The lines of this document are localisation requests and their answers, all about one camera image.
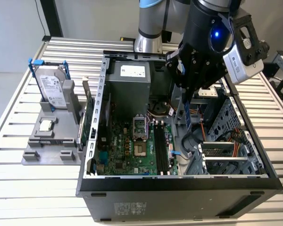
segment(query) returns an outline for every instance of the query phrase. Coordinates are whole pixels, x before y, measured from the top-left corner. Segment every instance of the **motherboard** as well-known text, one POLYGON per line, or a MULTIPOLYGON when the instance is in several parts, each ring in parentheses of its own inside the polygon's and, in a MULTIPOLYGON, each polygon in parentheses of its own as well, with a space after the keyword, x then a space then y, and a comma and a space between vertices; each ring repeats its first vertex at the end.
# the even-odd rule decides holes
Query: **motherboard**
POLYGON ((99 152, 98 175, 177 175, 174 143, 169 124, 133 121, 112 121, 110 141, 99 152), (159 171, 165 165, 165 172, 159 171))

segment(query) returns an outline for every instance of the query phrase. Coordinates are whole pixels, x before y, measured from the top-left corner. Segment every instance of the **aluminum workbench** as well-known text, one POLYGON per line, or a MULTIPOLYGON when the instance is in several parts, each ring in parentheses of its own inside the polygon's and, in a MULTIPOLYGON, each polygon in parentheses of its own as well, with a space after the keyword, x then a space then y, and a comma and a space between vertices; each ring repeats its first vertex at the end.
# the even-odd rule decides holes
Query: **aluminum workbench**
MULTIPOLYGON (((177 45, 167 44, 164 52, 177 45)), ((85 94, 81 79, 89 77, 96 93, 102 51, 132 51, 132 42, 105 42, 51 38, 35 58, 69 63, 79 99, 85 94)), ((283 103, 264 75, 236 86, 248 115, 283 184, 283 103)), ((23 76, 0 119, 0 225, 92 225, 85 202, 75 197, 79 166, 22 166, 26 148, 40 111, 41 95, 29 70, 23 76)), ((283 192, 239 219, 218 221, 126 222, 125 225, 283 226, 283 192)))

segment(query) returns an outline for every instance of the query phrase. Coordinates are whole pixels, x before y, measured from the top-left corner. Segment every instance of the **label sticker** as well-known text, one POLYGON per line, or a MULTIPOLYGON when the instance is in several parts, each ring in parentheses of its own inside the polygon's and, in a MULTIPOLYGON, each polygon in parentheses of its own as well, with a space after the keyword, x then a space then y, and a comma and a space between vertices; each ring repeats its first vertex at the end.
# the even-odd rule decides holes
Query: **label sticker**
POLYGON ((43 90, 48 102, 54 107, 66 107, 60 80, 56 76, 41 75, 43 90))
POLYGON ((145 78, 145 66, 122 65, 121 76, 145 78))
POLYGON ((173 113, 174 113, 174 109, 173 109, 173 108, 170 108, 169 115, 172 116, 173 113))
POLYGON ((146 202, 115 202, 114 210, 116 215, 144 215, 146 202))

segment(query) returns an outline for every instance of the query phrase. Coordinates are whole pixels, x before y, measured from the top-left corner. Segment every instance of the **ram slot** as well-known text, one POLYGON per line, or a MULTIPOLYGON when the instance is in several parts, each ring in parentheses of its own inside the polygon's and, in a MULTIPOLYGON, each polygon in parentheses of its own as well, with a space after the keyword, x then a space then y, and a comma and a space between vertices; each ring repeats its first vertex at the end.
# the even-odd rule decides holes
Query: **ram slot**
POLYGON ((162 172, 164 175, 168 172, 168 159, 165 144, 165 132, 163 125, 154 125, 154 142, 157 172, 162 172))

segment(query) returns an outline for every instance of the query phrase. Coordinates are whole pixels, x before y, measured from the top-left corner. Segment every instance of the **green circuit board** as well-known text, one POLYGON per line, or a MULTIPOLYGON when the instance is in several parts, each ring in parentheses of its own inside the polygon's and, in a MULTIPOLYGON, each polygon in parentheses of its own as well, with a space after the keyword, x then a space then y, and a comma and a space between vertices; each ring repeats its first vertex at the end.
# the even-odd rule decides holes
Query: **green circuit board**
MULTIPOLYGON (((173 144, 170 125, 164 127, 168 142, 173 144)), ((169 146, 166 143, 166 156, 169 146)), ((149 125, 146 142, 133 140, 132 122, 114 121, 111 128, 111 139, 108 147, 108 162, 97 161, 99 175, 157 175, 155 137, 153 124, 149 125)), ((173 158, 170 175, 177 175, 177 162, 173 158)))

